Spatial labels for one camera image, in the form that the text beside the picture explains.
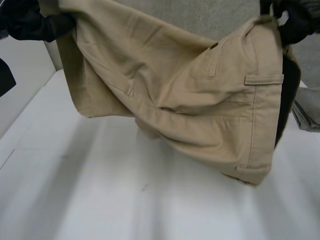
welt pocket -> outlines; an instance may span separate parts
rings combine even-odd
[[[226,42],[227,40],[223,42],[218,42],[210,48],[212,53],[209,60],[207,79],[214,79],[216,77],[219,60]]]

tan trousers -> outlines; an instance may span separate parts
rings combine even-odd
[[[77,22],[58,46],[80,114],[134,116],[178,151],[262,182],[283,82],[274,19],[251,20],[217,42],[109,0],[60,0],[59,8]]]

white table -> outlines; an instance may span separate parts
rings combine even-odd
[[[318,240],[320,135],[290,115],[261,186],[86,119],[57,72],[0,140],[1,240]]]

hand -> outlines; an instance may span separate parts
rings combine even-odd
[[[0,24],[17,40],[47,42],[67,34],[76,26],[67,13],[43,17],[37,0],[4,0],[0,7]]]
[[[271,4],[276,18],[288,12],[287,22],[279,27],[283,45],[298,43],[320,32],[320,0],[260,0],[260,13],[270,14]]]

dark sleeve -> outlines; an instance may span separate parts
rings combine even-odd
[[[43,17],[37,0],[6,0],[2,16],[9,35],[17,40],[52,42],[76,25],[67,13]]]
[[[0,97],[6,94],[16,85],[14,76],[12,75],[8,65],[0,58]]]

